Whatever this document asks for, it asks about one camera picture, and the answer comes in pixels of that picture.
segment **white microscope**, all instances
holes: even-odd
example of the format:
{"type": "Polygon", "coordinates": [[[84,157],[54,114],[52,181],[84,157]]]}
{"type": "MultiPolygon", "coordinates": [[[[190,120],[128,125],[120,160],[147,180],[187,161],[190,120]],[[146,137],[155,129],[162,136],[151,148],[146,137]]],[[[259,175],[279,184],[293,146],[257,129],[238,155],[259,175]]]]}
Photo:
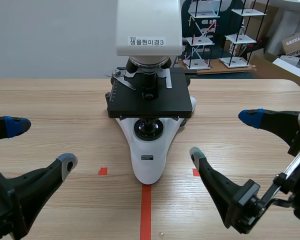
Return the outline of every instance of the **white microscope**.
{"type": "Polygon", "coordinates": [[[129,56],[112,74],[107,111],[121,126],[136,178],[157,182],[168,149],[196,108],[185,70],[170,68],[182,54],[180,0],[118,0],[116,52],[129,56]]]}

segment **screw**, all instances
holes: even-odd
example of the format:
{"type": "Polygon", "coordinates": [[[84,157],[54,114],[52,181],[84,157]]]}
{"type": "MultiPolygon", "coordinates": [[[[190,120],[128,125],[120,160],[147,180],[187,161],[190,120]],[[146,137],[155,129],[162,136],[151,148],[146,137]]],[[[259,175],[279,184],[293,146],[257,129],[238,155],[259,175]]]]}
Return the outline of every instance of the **screw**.
{"type": "Polygon", "coordinates": [[[260,212],[259,212],[259,214],[258,214],[258,217],[261,217],[261,215],[264,214],[265,210],[266,210],[266,208],[263,207],[263,208],[260,210],[260,212]]]}
{"type": "Polygon", "coordinates": [[[114,75],[115,76],[120,76],[121,75],[121,71],[119,69],[114,70],[114,75]]]}

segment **red tape line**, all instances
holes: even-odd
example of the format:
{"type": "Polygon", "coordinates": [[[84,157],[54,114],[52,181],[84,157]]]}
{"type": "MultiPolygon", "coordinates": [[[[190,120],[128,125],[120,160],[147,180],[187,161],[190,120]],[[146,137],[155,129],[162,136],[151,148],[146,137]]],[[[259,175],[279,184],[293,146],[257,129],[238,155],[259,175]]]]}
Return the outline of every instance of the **red tape line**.
{"type": "Polygon", "coordinates": [[[151,240],[151,185],[142,184],[140,240],[151,240]]]}
{"type": "Polygon", "coordinates": [[[193,168],[192,172],[194,177],[200,177],[199,171],[196,168],[193,168]]]}
{"type": "Polygon", "coordinates": [[[102,167],[99,172],[98,175],[107,175],[108,174],[108,168],[107,167],[102,167]]]}

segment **wood grain surface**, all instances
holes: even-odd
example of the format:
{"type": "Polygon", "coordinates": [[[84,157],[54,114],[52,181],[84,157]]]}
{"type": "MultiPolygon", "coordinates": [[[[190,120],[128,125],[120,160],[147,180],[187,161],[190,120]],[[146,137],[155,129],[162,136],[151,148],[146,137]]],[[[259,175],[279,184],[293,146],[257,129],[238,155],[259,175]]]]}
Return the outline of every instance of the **wood grain surface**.
{"type": "MultiPolygon", "coordinates": [[[[300,240],[293,211],[276,206],[249,235],[224,228],[189,157],[189,149],[198,146],[216,170],[238,184],[253,179],[264,193],[293,157],[281,139],[246,126],[238,114],[258,108],[300,111],[300,87],[278,79],[195,79],[189,89],[196,111],[175,137],[163,176],[152,186],[152,239],[300,240]]],[[[110,90],[109,79],[0,79],[0,116],[32,122],[26,134],[0,140],[0,172],[15,177],[67,152],[79,159],[26,239],[140,239],[142,186],[126,138],[108,118],[110,90]],[[101,167],[108,175],[98,175],[101,167]]]]}

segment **white shelf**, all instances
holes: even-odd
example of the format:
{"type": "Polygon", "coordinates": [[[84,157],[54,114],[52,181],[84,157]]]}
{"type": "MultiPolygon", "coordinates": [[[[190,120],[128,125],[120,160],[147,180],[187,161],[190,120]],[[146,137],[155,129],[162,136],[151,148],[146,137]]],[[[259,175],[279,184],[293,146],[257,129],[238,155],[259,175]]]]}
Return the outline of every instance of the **white shelf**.
{"type": "Polygon", "coordinates": [[[253,40],[252,38],[248,37],[247,35],[239,35],[237,41],[236,41],[237,34],[228,35],[228,36],[225,36],[225,37],[228,40],[230,40],[231,42],[233,42],[234,44],[254,44],[254,43],[256,43],[255,40],[253,40]]]}
{"type": "Polygon", "coordinates": [[[218,9],[220,8],[221,0],[210,0],[210,1],[194,1],[188,12],[195,19],[210,19],[210,18],[219,18],[217,16],[218,9]]]}
{"type": "Polygon", "coordinates": [[[220,18],[217,16],[213,11],[198,11],[196,12],[189,12],[189,14],[194,17],[195,19],[212,19],[212,18],[220,18]]]}
{"type": "Polygon", "coordinates": [[[234,68],[246,68],[250,65],[247,65],[247,62],[243,61],[240,57],[234,56],[231,60],[231,64],[229,64],[231,57],[223,57],[220,58],[220,61],[228,68],[228,69],[234,69],[234,68]]]}
{"type": "Polygon", "coordinates": [[[189,67],[190,60],[183,60],[183,62],[185,63],[187,69],[195,69],[195,70],[210,69],[209,65],[202,59],[192,59],[190,67],[189,67]]]}
{"type": "Polygon", "coordinates": [[[192,37],[187,37],[186,40],[188,41],[188,43],[190,44],[190,46],[207,46],[207,45],[215,45],[209,37],[203,36],[203,37],[199,37],[196,36],[193,40],[193,44],[192,44],[192,37]]]}
{"type": "Polygon", "coordinates": [[[243,13],[242,13],[242,9],[232,9],[231,11],[236,14],[239,14],[240,16],[243,16],[243,17],[265,16],[266,15],[263,12],[257,11],[255,9],[244,9],[243,13]]]}

